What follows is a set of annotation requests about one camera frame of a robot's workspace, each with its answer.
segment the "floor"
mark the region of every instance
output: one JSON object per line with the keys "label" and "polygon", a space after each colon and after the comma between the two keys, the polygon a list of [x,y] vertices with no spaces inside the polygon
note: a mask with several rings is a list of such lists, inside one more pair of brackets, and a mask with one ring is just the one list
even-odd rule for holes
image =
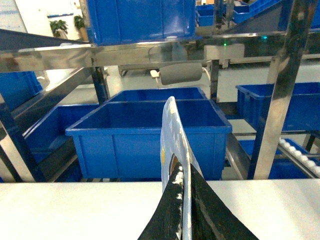
{"label": "floor", "polygon": [[[109,76],[107,84],[110,95],[113,96],[123,90],[155,89],[156,81],[152,79],[149,70],[131,70],[125,76],[120,76],[118,66],[108,66]],[[218,98],[220,102],[236,102],[236,85],[264,84],[269,71],[268,63],[234,64],[227,69],[219,71]],[[296,79],[297,83],[320,82],[320,60],[303,60]],[[209,79],[204,73],[196,82],[178,83],[165,87],[200,87],[207,97],[210,94]],[[60,104],[97,103],[96,91],[91,79],[87,79],[83,85],[78,86]],[[250,133],[254,129],[244,120],[230,120],[234,133]],[[241,137],[239,139],[252,139],[253,137]],[[305,135],[290,135],[289,138],[302,145]],[[223,180],[235,179],[235,173],[231,167],[226,167],[222,173]]]}

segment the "stainless steel shelf frame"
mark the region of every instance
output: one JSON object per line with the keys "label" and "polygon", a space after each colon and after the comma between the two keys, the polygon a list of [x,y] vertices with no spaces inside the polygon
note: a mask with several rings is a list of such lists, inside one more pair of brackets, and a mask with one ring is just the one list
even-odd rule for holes
{"label": "stainless steel shelf frame", "polygon": [[[245,157],[235,160],[243,179],[267,179],[275,157],[279,136],[287,114],[296,75],[301,58],[320,58],[320,31],[309,32],[317,0],[295,0],[287,33],[248,33],[237,35],[216,35],[199,39],[168,39],[158,42],[140,42],[135,44],[95,46],[93,44],[71,45],[62,47],[43,47],[0,52],[0,72],[40,71],[66,68],[91,68],[98,70],[101,66],[110,65],[152,65],[161,66],[168,63],[213,61],[216,74],[218,61],[241,62],[271,60],[268,83],[274,84],[272,101],[268,112],[262,113],[261,123],[256,134],[254,153],[250,164]],[[179,52],[184,51],[185,59],[177,59]],[[101,78],[95,85],[104,82]],[[217,75],[211,77],[211,97],[216,97]],[[99,101],[108,98],[108,91]],[[10,136],[10,126],[3,124]],[[18,156],[26,158],[26,152],[18,150]],[[229,150],[229,156],[235,156]]]}

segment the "white table surface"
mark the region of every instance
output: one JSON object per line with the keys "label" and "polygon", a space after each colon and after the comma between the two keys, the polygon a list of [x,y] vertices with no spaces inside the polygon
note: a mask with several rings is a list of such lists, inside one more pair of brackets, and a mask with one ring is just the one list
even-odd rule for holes
{"label": "white table surface", "polygon": [[[320,239],[320,179],[210,181],[260,240]],[[137,239],[160,182],[0,184],[0,236],[17,240]]]}

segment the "metal shelf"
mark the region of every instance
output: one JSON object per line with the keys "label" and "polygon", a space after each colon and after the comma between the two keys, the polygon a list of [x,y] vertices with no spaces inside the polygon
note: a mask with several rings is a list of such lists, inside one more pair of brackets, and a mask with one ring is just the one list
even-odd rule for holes
{"label": "metal shelf", "polygon": [[[199,37],[199,39],[171,39],[114,46],[82,44],[13,50],[0,52],[0,72],[90,68],[99,102],[102,103],[109,97],[102,66],[156,64],[161,67],[183,62],[211,62],[210,97],[215,100],[218,89],[219,62],[271,60],[267,83],[274,84],[274,89],[268,112],[260,116],[252,158],[250,160],[241,154],[239,148],[235,148],[236,151],[230,148],[231,145],[238,146],[234,135],[230,135],[227,150],[227,155],[233,158],[234,166],[239,166],[238,174],[243,179],[246,179],[247,168],[248,178],[267,179],[278,147],[301,59],[303,55],[304,58],[320,58],[320,32],[317,30],[309,32],[316,6],[316,2],[308,0],[294,1],[287,33],[216,35]],[[59,92],[64,87],[56,89],[56,92]],[[40,102],[50,102],[49,95],[43,97]],[[4,136],[15,151],[14,156],[9,159],[11,163],[16,161],[21,168],[18,170],[18,165],[14,165],[23,181],[46,180],[43,172],[39,171],[39,165],[35,164],[35,160],[30,156],[31,152],[18,127],[21,125],[23,129],[28,112],[37,112],[41,106],[40,102],[33,104],[28,111],[14,114],[15,121],[6,103],[0,97],[0,120],[4,126]],[[228,114],[235,113],[234,103],[225,103],[221,106],[225,108],[225,111],[229,111]],[[6,145],[2,144],[4,139],[0,141],[2,147]]]}

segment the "blue plastic bin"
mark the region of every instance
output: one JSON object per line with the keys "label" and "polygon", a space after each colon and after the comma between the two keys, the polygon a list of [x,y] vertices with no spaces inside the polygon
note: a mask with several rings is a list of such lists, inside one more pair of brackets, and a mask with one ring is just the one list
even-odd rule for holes
{"label": "blue plastic bin", "polygon": [[[161,178],[164,101],[110,102],[66,129],[84,178]],[[178,100],[190,146],[207,180],[219,180],[232,126],[210,100]]]}
{"label": "blue plastic bin", "polygon": [[[238,114],[255,130],[263,109],[263,100],[271,100],[272,84],[238,85]],[[296,83],[286,114],[283,131],[320,130],[320,82]]]}
{"label": "blue plastic bin", "polygon": [[108,102],[166,101],[171,96],[174,96],[176,100],[207,99],[199,87],[180,87],[125,90],[113,96]]}
{"label": "blue plastic bin", "polygon": [[[303,154],[308,154],[303,147],[297,144],[295,141],[291,139],[286,139],[291,146],[294,146],[297,150],[302,152]],[[254,140],[240,140],[242,148],[248,155],[252,155],[254,151]],[[271,167],[271,171],[269,174],[269,179],[306,179],[307,176],[296,167],[289,159],[275,159],[273,161],[273,165]]]}
{"label": "blue plastic bin", "polygon": [[35,160],[39,163],[64,144],[67,127],[95,110],[98,104],[59,105],[31,126],[24,134]]}
{"label": "blue plastic bin", "polygon": [[311,28],[312,29],[320,28],[320,2],[318,2],[318,5],[316,6]]}
{"label": "blue plastic bin", "polygon": [[195,0],[87,0],[99,45],[195,35]]}
{"label": "blue plastic bin", "polygon": [[196,21],[200,27],[212,26],[214,24],[214,5],[196,6]]}
{"label": "blue plastic bin", "polygon": [[248,5],[244,2],[243,6],[235,6],[233,10],[233,21],[239,24],[280,2],[281,0],[257,0]]}
{"label": "blue plastic bin", "polygon": [[14,110],[39,92],[42,86],[33,71],[0,73],[0,93],[10,110]]}

